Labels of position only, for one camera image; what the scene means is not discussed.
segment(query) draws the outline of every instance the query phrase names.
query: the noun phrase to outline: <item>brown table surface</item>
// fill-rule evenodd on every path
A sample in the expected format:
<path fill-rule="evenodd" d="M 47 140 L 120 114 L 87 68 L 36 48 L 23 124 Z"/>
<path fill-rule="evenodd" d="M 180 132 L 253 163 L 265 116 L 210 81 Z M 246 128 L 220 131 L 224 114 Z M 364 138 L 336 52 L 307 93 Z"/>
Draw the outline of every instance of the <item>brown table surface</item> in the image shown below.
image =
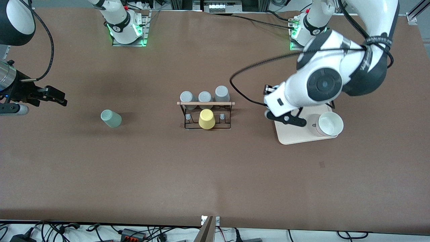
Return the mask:
<path fill-rule="evenodd" d="M 37 12 L 55 41 L 52 70 L 38 85 L 64 91 L 69 103 L 0 117 L 2 219 L 198 226 L 201 215 L 219 215 L 225 227 L 430 233 L 430 61 L 406 17 L 399 17 L 396 60 L 382 86 L 336 99 L 343 133 L 283 146 L 264 108 L 240 97 L 228 79 L 287 53 L 284 29 L 161 12 L 147 47 L 120 48 L 110 46 L 99 11 Z M 362 42 L 344 17 L 330 26 Z M 49 41 L 41 25 L 8 58 L 31 77 L 42 74 Z M 262 100 L 264 85 L 285 80 L 295 62 L 251 70 L 236 83 Z M 179 94 L 214 93 L 218 85 L 236 102 L 232 129 L 183 130 Z M 123 125 L 107 127 L 104 109 L 120 113 Z"/>

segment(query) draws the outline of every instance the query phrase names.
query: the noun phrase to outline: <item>wooden dowel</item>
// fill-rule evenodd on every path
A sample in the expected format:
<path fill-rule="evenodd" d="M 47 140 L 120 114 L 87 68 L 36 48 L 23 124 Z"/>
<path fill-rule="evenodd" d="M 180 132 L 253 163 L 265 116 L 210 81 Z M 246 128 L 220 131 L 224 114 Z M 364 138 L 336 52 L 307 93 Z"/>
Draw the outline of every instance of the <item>wooden dowel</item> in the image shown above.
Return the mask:
<path fill-rule="evenodd" d="M 218 106 L 230 106 L 234 105 L 234 102 L 177 102 L 176 105 L 218 105 Z"/>

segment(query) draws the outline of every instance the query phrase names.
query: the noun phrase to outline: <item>light green cup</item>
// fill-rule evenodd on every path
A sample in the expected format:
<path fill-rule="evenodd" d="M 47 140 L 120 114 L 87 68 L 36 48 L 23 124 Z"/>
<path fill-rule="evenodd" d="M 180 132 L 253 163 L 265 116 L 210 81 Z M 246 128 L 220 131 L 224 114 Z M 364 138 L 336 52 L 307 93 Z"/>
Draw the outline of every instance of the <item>light green cup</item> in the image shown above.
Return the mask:
<path fill-rule="evenodd" d="M 106 109 L 101 112 L 100 117 L 111 128 L 118 127 L 123 120 L 119 114 L 109 109 Z"/>

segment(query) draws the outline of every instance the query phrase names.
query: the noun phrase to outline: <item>wire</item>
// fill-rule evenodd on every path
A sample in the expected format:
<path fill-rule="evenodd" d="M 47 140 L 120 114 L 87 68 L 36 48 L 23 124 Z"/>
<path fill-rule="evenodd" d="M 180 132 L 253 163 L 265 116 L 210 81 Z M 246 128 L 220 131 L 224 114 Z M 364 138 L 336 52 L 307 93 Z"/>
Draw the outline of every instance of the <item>wire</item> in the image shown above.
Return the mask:
<path fill-rule="evenodd" d="M 368 39 L 370 36 L 369 34 L 351 17 L 351 15 L 349 15 L 349 13 L 346 11 L 345 7 L 342 4 L 342 0 L 338 0 L 338 4 L 339 7 L 341 8 L 342 12 L 345 15 L 345 18 L 348 20 L 348 22 L 365 38 Z M 390 58 L 390 63 L 387 66 L 387 69 L 390 68 L 393 64 L 394 64 L 394 57 L 393 55 L 390 53 L 389 50 L 387 50 L 386 48 L 382 47 L 380 44 L 378 43 L 374 43 L 374 45 L 376 45 L 379 49 L 381 49 L 389 58 Z"/>
<path fill-rule="evenodd" d="M 49 41 L 51 42 L 51 59 L 49 60 L 48 68 L 46 69 L 45 73 L 43 73 L 39 78 L 36 78 L 37 81 L 43 79 L 48 72 L 51 69 L 52 62 L 54 60 L 54 40 L 52 39 L 51 32 L 49 31 L 48 27 L 46 26 L 45 22 L 39 17 L 39 15 L 28 5 L 24 2 L 24 0 L 19 0 L 25 7 L 27 7 L 30 12 L 39 20 L 39 22 L 42 24 L 43 28 L 45 29 L 46 33 L 48 34 Z"/>
<path fill-rule="evenodd" d="M 336 231 L 336 234 L 339 236 L 339 237 L 341 237 L 342 239 L 348 239 L 350 242 L 352 242 L 352 240 L 353 239 L 364 239 L 364 238 L 366 238 L 367 236 L 369 236 L 369 232 L 363 232 L 363 233 L 365 233 L 365 235 L 363 235 L 363 236 L 361 236 L 361 237 L 351 237 L 351 235 L 347 232 L 347 231 L 343 231 L 345 234 L 347 234 L 347 236 L 348 237 L 343 237 L 341 234 L 340 234 L 340 231 Z"/>
<path fill-rule="evenodd" d="M 42 223 L 42 228 L 41 228 L 41 233 L 42 233 L 42 235 L 43 235 L 43 228 L 45 227 L 45 224 L 48 224 L 55 232 L 57 232 L 56 234 L 55 234 L 55 236 L 54 236 L 54 242 L 55 242 L 55 239 L 56 239 L 56 237 L 57 237 L 57 235 L 59 234 L 59 235 L 61 235 L 61 237 L 62 237 L 62 239 L 63 239 L 63 242 L 64 241 L 67 241 L 67 242 L 70 242 L 70 240 L 69 239 L 67 239 L 58 229 L 57 229 L 57 225 L 52 225 L 52 224 L 50 224 L 50 223 L 48 223 L 48 222 L 45 222 L 45 221 L 41 221 L 40 223 Z M 45 237 L 44 236 L 42 236 L 42 241 L 43 242 L 47 242 L 47 240 L 45 239 Z"/>
<path fill-rule="evenodd" d="M 160 6 L 160 8 L 157 10 L 157 13 L 154 15 L 154 17 L 151 17 L 151 19 L 149 20 L 149 22 L 148 23 L 146 23 L 146 24 L 142 24 L 141 25 L 141 27 L 143 27 L 143 26 L 146 26 L 146 25 L 148 25 L 149 23 L 151 23 L 151 21 L 155 18 L 155 17 L 157 17 L 157 15 L 161 12 L 161 10 L 163 9 L 163 8 L 165 8 L 165 7 L 167 7 L 168 6 L 168 4 L 165 4 L 164 6 Z"/>
<path fill-rule="evenodd" d="M 223 230 L 221 227 L 218 227 L 218 228 L 219 228 L 219 231 L 216 231 L 215 233 L 219 233 L 221 231 L 230 231 L 230 230 Z"/>
<path fill-rule="evenodd" d="M 242 238 L 240 237 L 239 230 L 237 228 L 234 228 L 236 231 L 236 242 L 243 242 Z"/>
<path fill-rule="evenodd" d="M 115 230 L 115 232 L 117 232 L 118 234 L 120 234 L 120 230 L 115 229 L 112 225 L 111 225 L 111 228 L 112 228 L 113 230 Z"/>
<path fill-rule="evenodd" d="M 224 236 L 224 233 L 222 232 L 221 228 L 219 226 L 217 228 L 221 232 L 221 235 L 222 235 L 222 238 L 224 239 L 224 242 L 227 242 L 227 240 L 225 240 L 225 236 Z"/>
<path fill-rule="evenodd" d="M 3 239 L 3 237 L 6 235 L 7 231 L 9 230 L 9 228 L 7 226 L 1 227 L 0 231 L 2 231 L 3 229 L 6 229 L 6 230 L 4 231 L 4 234 L 0 237 L 0 241 Z"/>
<path fill-rule="evenodd" d="M 291 237 L 291 231 L 290 230 L 288 230 L 288 235 L 290 236 L 291 242 L 294 242 L 293 237 Z"/>
<path fill-rule="evenodd" d="M 239 16 L 239 15 L 231 15 L 231 16 L 232 17 L 241 18 L 241 19 L 247 19 L 247 20 L 254 21 L 254 22 L 257 22 L 257 23 L 261 23 L 261 24 L 265 24 L 265 25 L 271 25 L 271 26 L 280 27 L 280 28 L 287 28 L 287 29 L 294 29 L 293 27 L 288 27 L 288 26 L 284 26 L 284 25 L 276 25 L 276 24 L 272 24 L 272 23 L 268 23 L 268 22 L 263 22 L 263 21 L 256 20 L 256 19 L 250 19 L 250 18 L 247 18 L 247 17 Z"/>
<path fill-rule="evenodd" d="M 138 8 L 137 6 L 133 6 L 133 5 L 129 4 L 129 2 L 127 0 L 124 0 L 124 1 L 121 0 L 121 3 L 123 4 L 123 6 L 127 5 L 127 6 L 130 6 L 130 7 Z"/>
<path fill-rule="evenodd" d="M 95 233 L 97 234 L 98 239 L 100 240 L 100 242 L 104 242 L 104 240 L 101 239 L 100 234 L 98 233 L 98 226 L 95 228 Z"/>
<path fill-rule="evenodd" d="M 266 12 L 269 12 L 269 13 L 271 13 L 271 14 L 275 15 L 275 17 L 277 17 L 277 18 L 278 18 L 278 19 L 280 19 L 280 20 L 283 20 L 283 21 L 287 21 L 287 22 L 288 22 L 288 19 L 283 18 L 283 17 L 281 17 L 281 16 L 277 15 L 274 11 L 267 10 Z"/>
<path fill-rule="evenodd" d="M 261 61 L 259 61 L 259 62 L 256 62 L 256 63 L 253 63 L 253 64 L 250 64 L 250 65 L 248 65 L 248 66 L 246 66 L 246 67 L 244 67 L 244 68 L 242 68 L 242 69 L 240 69 L 240 70 L 236 71 L 235 73 L 233 73 L 233 75 L 231 75 L 231 77 L 230 77 L 230 85 L 233 87 L 233 89 L 234 89 L 234 90 L 236 90 L 236 91 L 237 91 L 241 96 L 243 96 L 246 100 L 248 100 L 248 101 L 250 101 L 250 102 L 252 102 L 252 103 L 255 103 L 255 104 L 258 104 L 258 105 L 261 105 L 261 106 L 265 106 L 265 107 L 267 107 L 267 104 L 265 104 L 265 103 L 261 103 L 261 102 L 257 102 L 257 101 L 254 101 L 254 100 L 252 100 L 252 99 L 248 98 L 248 97 L 247 97 L 245 94 L 243 94 L 241 91 L 239 91 L 239 89 L 237 89 L 237 87 L 233 84 L 233 79 L 234 79 L 236 76 L 238 76 L 239 74 L 241 74 L 241 73 L 243 73 L 243 72 L 245 72 L 245 71 L 247 71 L 247 70 L 250 70 L 250 69 L 252 69 L 252 68 L 255 68 L 255 67 L 258 67 L 258 66 L 261 66 L 261 65 L 265 65 L 265 64 L 268 64 L 268 63 L 271 63 L 271 62 L 274 62 L 274 61 L 278 61 L 278 60 L 281 60 L 281 59 L 289 58 L 289 57 L 292 57 L 292 56 L 298 56 L 298 55 L 300 55 L 300 54 L 302 54 L 302 53 L 316 53 L 316 52 L 319 52 L 319 51 L 331 51 L 331 50 L 365 51 L 365 49 L 335 48 L 335 49 L 325 49 L 325 50 L 307 50 L 307 51 L 305 51 L 305 52 L 301 52 L 301 51 L 300 51 L 300 52 L 288 53 L 288 54 L 284 54 L 284 55 L 280 55 L 280 56 L 271 57 L 271 58 L 268 58 L 268 59 L 261 60 Z"/>
<path fill-rule="evenodd" d="M 49 241 L 49 238 L 51 237 L 51 234 L 52 234 L 52 232 L 54 231 L 54 229 L 51 227 L 51 232 L 49 232 L 49 230 L 48 230 L 48 232 L 49 232 L 49 234 L 48 234 L 48 237 L 46 238 L 46 241 Z"/>
<path fill-rule="evenodd" d="M 307 7 L 309 7 L 310 5 L 312 5 L 312 4 L 308 4 L 308 5 L 306 5 L 306 7 L 304 7 L 304 8 L 302 8 L 301 10 L 300 10 L 300 12 L 301 11 L 303 11 L 303 10 L 305 10 Z"/>
<path fill-rule="evenodd" d="M 198 229 L 198 228 L 190 228 L 190 227 L 170 227 L 170 228 L 168 228 L 166 231 L 162 231 L 162 230 L 164 230 L 165 229 L 165 227 L 159 227 L 159 229 L 155 232 L 155 233 L 152 233 L 152 234 L 150 234 L 150 236 L 149 237 L 147 237 L 147 238 L 145 238 L 145 240 L 153 240 L 153 239 L 155 239 L 155 238 L 157 238 L 158 236 L 160 236 L 160 235 L 162 235 L 162 234 L 165 234 L 165 233 L 167 233 L 167 232 L 169 232 L 169 231 L 172 231 L 172 230 L 175 230 L 175 229 L 183 229 L 183 230 L 187 230 L 187 229 Z M 141 231 L 137 231 L 137 232 L 135 232 L 135 233 L 133 233 L 133 234 L 131 234 L 129 237 L 133 237 L 135 234 L 138 234 L 138 233 L 141 233 L 141 232 L 145 232 L 145 231 L 148 231 L 148 230 L 141 230 Z"/>

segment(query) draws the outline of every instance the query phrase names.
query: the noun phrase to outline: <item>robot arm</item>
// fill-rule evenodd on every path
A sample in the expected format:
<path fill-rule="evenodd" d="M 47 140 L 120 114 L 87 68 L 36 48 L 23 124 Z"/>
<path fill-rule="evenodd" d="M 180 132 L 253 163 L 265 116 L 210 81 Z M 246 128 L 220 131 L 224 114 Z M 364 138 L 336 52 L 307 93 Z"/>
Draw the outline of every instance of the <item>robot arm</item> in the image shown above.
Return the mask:
<path fill-rule="evenodd" d="M 330 6 L 329 2 L 330 0 L 314 0 L 313 3 Z M 359 96 L 368 94 L 381 85 L 387 73 L 387 55 L 376 44 L 389 50 L 399 12 L 398 0 L 347 0 L 347 3 L 357 10 L 366 25 L 370 37 L 364 42 L 365 48 L 330 30 L 311 37 L 304 52 L 337 48 L 363 51 L 327 50 L 302 53 L 298 58 L 297 73 L 275 90 L 265 90 L 264 103 L 270 110 L 266 114 L 268 118 L 275 120 L 300 107 L 328 103 L 339 96 L 341 91 L 350 96 Z M 314 26 L 325 27 L 327 24 L 325 13 L 321 14 L 324 18 L 320 18 L 320 24 L 314 23 Z M 303 21 L 308 19 L 306 15 L 302 15 L 303 13 Z"/>
<path fill-rule="evenodd" d="M 33 11 L 28 0 L 0 0 L 0 44 L 20 46 L 28 43 L 34 35 Z M 52 86 L 36 86 L 35 81 L 13 67 L 14 61 L 0 59 L 0 115 L 25 115 L 29 109 L 24 104 L 39 106 L 40 101 L 67 105 L 65 94 Z"/>
<path fill-rule="evenodd" d="M 88 0 L 100 10 L 111 31 L 112 37 L 120 44 L 133 43 L 142 34 L 142 15 L 125 10 L 120 0 Z"/>
<path fill-rule="evenodd" d="M 291 38 L 302 46 L 323 32 L 335 12 L 334 0 L 313 0 L 312 6 L 307 12 L 298 16 L 300 24 L 296 34 Z"/>

